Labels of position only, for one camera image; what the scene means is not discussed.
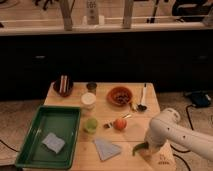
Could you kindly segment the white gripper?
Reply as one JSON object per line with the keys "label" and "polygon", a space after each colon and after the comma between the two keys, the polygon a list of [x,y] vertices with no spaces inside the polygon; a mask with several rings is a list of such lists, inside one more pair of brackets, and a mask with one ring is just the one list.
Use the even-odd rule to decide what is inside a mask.
{"label": "white gripper", "polygon": [[159,147],[150,146],[147,142],[143,143],[141,149],[139,150],[139,154],[143,158],[150,158],[152,155],[155,155],[160,151]]}

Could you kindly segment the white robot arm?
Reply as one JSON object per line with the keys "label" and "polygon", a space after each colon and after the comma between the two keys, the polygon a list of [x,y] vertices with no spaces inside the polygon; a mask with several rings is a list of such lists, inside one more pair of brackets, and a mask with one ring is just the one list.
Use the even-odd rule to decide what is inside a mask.
{"label": "white robot arm", "polygon": [[180,126],[180,119],[180,114],[173,108],[166,108],[154,116],[144,138],[148,148],[139,153],[152,156],[169,140],[213,162],[213,136]]}

